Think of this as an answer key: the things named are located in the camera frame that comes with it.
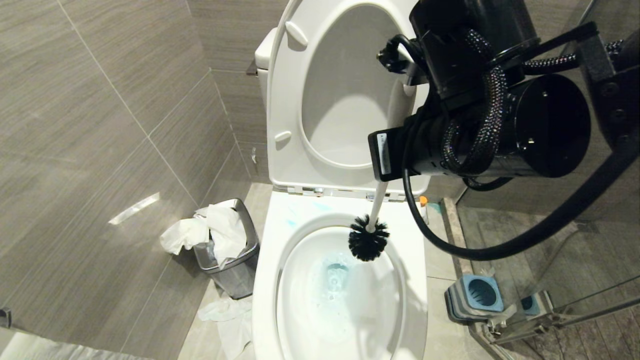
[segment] gray container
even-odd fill
[[[227,261],[224,268],[220,269],[218,261],[213,256],[212,243],[201,243],[193,247],[202,271],[207,273],[215,283],[225,290],[229,297],[237,300],[253,293],[253,281],[255,269],[258,265],[260,245],[258,235],[253,227],[253,221],[244,203],[240,199],[233,199],[232,208],[240,215],[244,232],[246,233],[246,247],[240,256],[232,261]]]

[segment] toilet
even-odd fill
[[[376,60],[390,37],[415,36],[414,4],[292,0],[256,50],[274,184],[253,288],[258,360],[424,356],[424,238],[400,181],[380,211],[390,233],[382,255],[363,262],[348,247],[376,187],[367,135],[401,125],[428,93]],[[428,181],[412,178],[416,194]]]

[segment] white brush handle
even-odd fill
[[[378,214],[380,214],[380,207],[383,200],[385,200],[385,194],[387,193],[388,182],[380,182],[376,186],[376,196],[373,198],[373,208],[371,209],[371,216],[369,216],[369,223],[365,227],[368,233],[373,233],[376,230],[376,222],[378,221]]]

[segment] label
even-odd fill
[[[391,160],[389,159],[389,146],[387,144],[387,134],[376,135],[378,141],[378,157],[380,158],[380,172],[383,175],[391,174]]]

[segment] black brush head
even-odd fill
[[[389,233],[385,230],[385,223],[376,221],[376,230],[373,233],[367,231],[366,226],[369,223],[369,216],[356,218],[355,224],[351,224],[351,232],[349,233],[349,250],[358,259],[362,261],[375,260],[387,246],[387,238]]]

